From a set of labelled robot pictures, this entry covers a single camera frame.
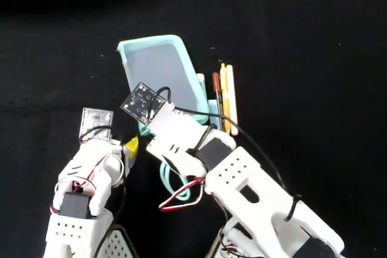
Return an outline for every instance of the black cable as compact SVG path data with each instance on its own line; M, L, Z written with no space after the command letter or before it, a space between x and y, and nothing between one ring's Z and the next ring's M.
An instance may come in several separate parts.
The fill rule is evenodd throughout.
M227 214L227 211L226 209L223 207L223 205L219 202L219 200L214 197L214 200L218 203L218 205L220 206L220 208L222 209L223 211L223 214L224 214L224 218L226 219L226 223L224 223L224 225L219 229L219 232L218 232L218 235L219 235L219 243L222 245L223 248L225 248L228 253L234 255L235 257L237 258L265 258L265 257L261 257L261 256L256 256L256 257L250 257L250 256L245 256L245 255L240 255L240 254L236 254L234 253L233 251L230 251L227 249L227 246L223 243L223 237L224 237L224 233L223 232L223 229L224 227L226 226L227 222L229 221L229 215Z
M295 195L293 197L293 203L291 205L291 208L290 208L288 216L284 220L285 222L290 221L290 219L293 217L294 211L296 210L297 203L301 200L301 198L302 198L301 195Z
M171 95L172 95L172 93L171 93L170 87L164 86L164 87L161 87L160 89L158 89L155 92L155 94L154 94L153 98L151 99L151 102L149 103L149 106L148 106L148 112L147 112L147 116L146 116L146 118L148 120L151 118L151 112L152 112L153 103L155 103L156 98L164 91L168 91L167 101L168 101L168 103L171 102Z
M196 144L196 146L192 149L193 154L195 154L195 153L198 152L199 147L201 146L201 144L203 143L203 141L206 139L206 137L210 134L210 132L212 131L212 129L217 129L217 126L216 126L215 124L210 124L210 125L208 125L208 127L206 128L206 130L203 132L203 135L202 135L201 138L199 139L198 144Z
M191 113L191 114L226 119L228 122L233 124L236 128L238 128L239 132L247 139L247 141L249 141L255 147L255 149L264 157L266 162L269 164L269 166L272 168L275 175L277 176L277 179L279 181L280 186L287 192L286 185L281 177L281 174L279 173L279 170L277 169L276 165L274 164L274 162L268 157L268 155L263 151L263 149L259 146L259 144L257 142L255 142L254 139L249 134L247 134L247 132L245 130L243 130L241 127L239 127L238 124L236 124L234 121L232 121L229 117L224 116L224 115L220 115L220 114L194 111L194 110L185 109L185 108L181 108L181 107L175 107L175 109L179 110L179 111L186 112L186 113Z
M82 134L78 140L79 140L79 143L84 143L86 141L88 141L89 139L92 139L92 138L89 138L87 140L83 140L85 138L85 136L87 136L90 132L93 132L95 130L102 130L102 129L112 129L112 126L110 125L100 125L100 126L94 126L92 128L89 128L88 130L86 130L86 132L84 134Z

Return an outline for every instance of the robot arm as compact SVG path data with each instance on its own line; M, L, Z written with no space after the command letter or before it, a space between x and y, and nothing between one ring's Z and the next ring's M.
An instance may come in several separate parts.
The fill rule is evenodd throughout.
M112 112L87 108L82 118L87 115L85 110L96 113L91 118L111 114L109 120L112 119ZM102 125L108 128L111 123ZM87 134L89 139L81 143L79 151L58 176L44 258L94 257L114 221L105 205L111 189L123 184L135 155L106 131L110 129L98 130L98 136Z
M231 239L244 240L248 254L259 251L266 258L341 257L344 242L339 235L306 204L295 201L244 148L236 147L228 134L212 130L206 135L207 126L175 110L173 103L142 83L122 109L155 135L148 152L181 175L205 178L205 192L251 235L247 247L245 238L232 227L223 231ZM259 202L244 197L241 191L246 187Z

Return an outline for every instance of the light blue plastic container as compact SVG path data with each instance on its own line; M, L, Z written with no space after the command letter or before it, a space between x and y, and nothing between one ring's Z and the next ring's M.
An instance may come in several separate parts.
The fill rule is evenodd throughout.
M208 113L207 98L180 37L166 35L125 40L119 43L117 50L121 54L130 90L139 82L154 91L168 86L176 106ZM193 118L201 124L208 120L203 115L193 115ZM149 133L143 124L138 125L141 135Z

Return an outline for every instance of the pen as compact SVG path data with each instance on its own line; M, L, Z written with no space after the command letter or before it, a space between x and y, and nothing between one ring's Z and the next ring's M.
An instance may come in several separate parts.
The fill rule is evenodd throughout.
M229 99L230 99L230 118L236 124L238 124L238 114L236 112L236 95L235 95L235 85L234 85L234 72L232 65L226 66L227 74L227 88L229 89ZM233 136L238 135L238 129L231 125L231 134Z
M216 102L218 104L218 114L223 115L222 95L221 95L220 80L219 80L218 73L212 74L212 83L213 83L213 91L216 94ZM220 124L219 129L224 130L222 118L219 118L219 124Z
M223 115L230 118L229 90L227 87L226 65L224 63L221 64L220 69L220 86L222 89ZM224 129L227 133L231 131L231 124L227 120L224 120Z

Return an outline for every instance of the black table surface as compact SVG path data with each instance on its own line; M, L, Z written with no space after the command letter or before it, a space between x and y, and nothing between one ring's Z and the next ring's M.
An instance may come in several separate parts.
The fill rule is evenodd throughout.
M161 34L180 36L208 79L218 60L234 64L239 123L290 192L341 235L347 257L387 257L386 0L0 3L1 257L42 256L83 107L112 109L115 128L135 132L119 109L129 89L115 49ZM203 257L220 209L206 196L160 213L168 193L143 147L120 222L141 257Z

